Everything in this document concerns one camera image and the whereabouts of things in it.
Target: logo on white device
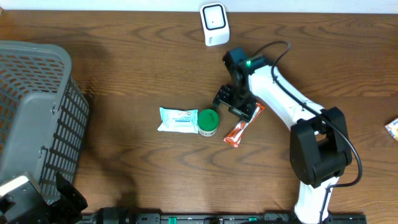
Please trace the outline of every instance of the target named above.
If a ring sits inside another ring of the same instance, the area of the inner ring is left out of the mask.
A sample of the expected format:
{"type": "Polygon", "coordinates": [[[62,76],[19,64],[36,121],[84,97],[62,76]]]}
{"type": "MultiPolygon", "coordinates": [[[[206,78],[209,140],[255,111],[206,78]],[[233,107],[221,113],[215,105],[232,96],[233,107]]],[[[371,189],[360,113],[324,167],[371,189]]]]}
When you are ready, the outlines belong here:
{"type": "Polygon", "coordinates": [[[206,4],[200,8],[200,16],[207,46],[225,44],[229,41],[229,25],[224,5],[206,4]]]}

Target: gray plastic basket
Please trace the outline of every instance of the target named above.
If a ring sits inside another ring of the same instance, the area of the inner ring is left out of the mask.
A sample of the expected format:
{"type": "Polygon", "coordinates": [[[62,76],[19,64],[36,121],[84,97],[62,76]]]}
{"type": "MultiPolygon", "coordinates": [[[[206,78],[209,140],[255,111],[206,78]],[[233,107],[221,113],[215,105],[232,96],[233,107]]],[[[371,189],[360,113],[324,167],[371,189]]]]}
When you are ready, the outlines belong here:
{"type": "Polygon", "coordinates": [[[0,183],[27,171],[48,204],[56,171],[73,181],[88,121],[71,68],[56,45],[0,41],[0,183]]]}

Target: wooden table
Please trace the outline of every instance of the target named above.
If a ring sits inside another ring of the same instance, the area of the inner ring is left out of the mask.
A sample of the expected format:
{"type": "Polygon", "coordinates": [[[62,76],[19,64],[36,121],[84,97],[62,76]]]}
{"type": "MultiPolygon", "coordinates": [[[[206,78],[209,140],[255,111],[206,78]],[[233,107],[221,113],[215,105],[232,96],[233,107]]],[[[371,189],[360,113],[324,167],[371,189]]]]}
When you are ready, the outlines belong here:
{"type": "MultiPolygon", "coordinates": [[[[206,47],[199,13],[5,11],[0,39],[57,44],[92,102],[75,186],[86,212],[115,205],[163,212],[262,213],[293,209],[299,191],[289,130],[270,110],[239,148],[222,141],[237,117],[221,107],[211,138],[160,133],[159,107],[205,109],[230,77],[221,58],[276,39],[292,43],[283,75],[304,95],[345,114],[362,158],[362,181],[336,189],[333,212],[368,223],[398,219],[398,142],[384,125],[398,117],[398,16],[230,13],[231,38],[206,47]]],[[[283,46],[264,53],[275,58],[283,46]]],[[[356,163],[340,182],[352,181],[356,163]]]]}

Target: green lid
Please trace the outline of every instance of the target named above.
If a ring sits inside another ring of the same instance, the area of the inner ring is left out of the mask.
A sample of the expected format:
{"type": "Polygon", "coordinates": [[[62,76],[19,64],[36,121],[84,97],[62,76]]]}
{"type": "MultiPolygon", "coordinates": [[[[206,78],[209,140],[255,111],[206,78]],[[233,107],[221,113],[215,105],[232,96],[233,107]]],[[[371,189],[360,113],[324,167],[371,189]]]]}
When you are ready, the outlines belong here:
{"type": "Polygon", "coordinates": [[[203,131],[214,131],[219,121],[218,114],[210,109],[203,110],[198,115],[198,126],[203,131]]]}

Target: black cable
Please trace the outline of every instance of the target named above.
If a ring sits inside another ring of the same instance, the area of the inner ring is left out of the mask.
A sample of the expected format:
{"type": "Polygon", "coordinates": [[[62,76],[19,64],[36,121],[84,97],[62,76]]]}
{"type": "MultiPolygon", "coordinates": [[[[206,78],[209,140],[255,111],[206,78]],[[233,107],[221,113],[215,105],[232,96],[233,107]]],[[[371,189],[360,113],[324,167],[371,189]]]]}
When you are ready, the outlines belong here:
{"type": "Polygon", "coordinates": [[[278,77],[275,76],[274,74],[274,69],[278,63],[278,61],[290,50],[290,42],[285,41],[285,40],[277,40],[274,42],[271,42],[269,44],[266,44],[264,46],[262,46],[259,50],[256,51],[256,53],[253,54],[253,56],[257,55],[260,51],[264,50],[265,48],[274,45],[274,44],[285,44],[287,45],[287,49],[275,60],[275,62],[272,64],[271,66],[271,75],[272,75],[272,79],[274,80],[274,82],[279,86],[279,88],[281,88],[286,94],[288,94],[294,101],[296,101],[303,109],[308,110],[309,112],[313,113],[316,117],[320,118],[323,122],[325,122],[325,124],[327,126],[329,126],[331,129],[333,129],[334,131],[336,131],[343,139],[344,141],[347,142],[347,144],[349,145],[349,147],[351,148],[351,151],[354,154],[354,157],[356,159],[356,162],[358,163],[358,176],[356,177],[356,179],[350,183],[346,183],[346,184],[332,184],[326,187],[326,194],[325,194],[325,198],[323,199],[323,204],[322,204],[322,208],[320,211],[320,217],[319,217],[319,224],[322,223],[322,216],[323,216],[323,211],[325,210],[326,207],[326,201],[328,199],[329,193],[331,192],[331,188],[336,188],[336,187],[350,187],[352,185],[357,184],[361,178],[362,178],[362,163],[361,163],[361,159],[359,158],[358,152],[356,151],[353,143],[351,143],[351,141],[340,131],[340,129],[335,126],[332,122],[330,122],[329,120],[327,120],[322,114],[316,112],[315,110],[313,110],[312,108],[310,108],[309,106],[307,106],[306,103],[302,102],[300,99],[298,99],[296,96],[294,96],[290,91],[288,91],[282,84],[280,84],[280,82],[278,81],[278,77]]]}

